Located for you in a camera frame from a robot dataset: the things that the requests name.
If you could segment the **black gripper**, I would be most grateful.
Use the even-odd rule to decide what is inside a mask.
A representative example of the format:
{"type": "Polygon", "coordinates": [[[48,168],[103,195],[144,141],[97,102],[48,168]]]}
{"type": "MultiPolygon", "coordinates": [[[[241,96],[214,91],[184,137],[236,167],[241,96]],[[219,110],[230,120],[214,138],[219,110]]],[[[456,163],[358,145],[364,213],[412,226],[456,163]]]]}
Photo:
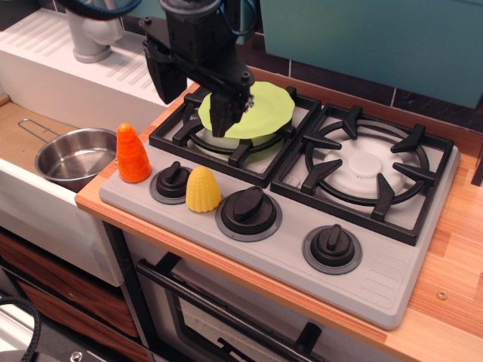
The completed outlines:
{"type": "Polygon", "coordinates": [[[140,28],[147,68],[161,100],[173,102],[190,78],[212,91],[211,130],[215,137],[242,119],[254,104],[253,73],[238,55],[237,36],[222,11],[199,17],[166,14],[166,19],[145,17],[140,28]]]}

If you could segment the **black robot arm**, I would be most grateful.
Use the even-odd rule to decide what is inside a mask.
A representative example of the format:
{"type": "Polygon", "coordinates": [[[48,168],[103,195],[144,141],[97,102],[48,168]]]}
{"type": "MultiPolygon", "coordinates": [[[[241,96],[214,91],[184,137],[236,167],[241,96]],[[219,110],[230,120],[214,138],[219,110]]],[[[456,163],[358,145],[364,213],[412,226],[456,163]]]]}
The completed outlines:
{"type": "Polygon", "coordinates": [[[238,55],[238,37],[250,32],[234,26],[234,1],[162,1],[166,20],[144,17],[144,51],[159,97],[175,100],[187,79],[211,92],[214,137],[224,137],[254,104],[255,77],[238,55]]]}

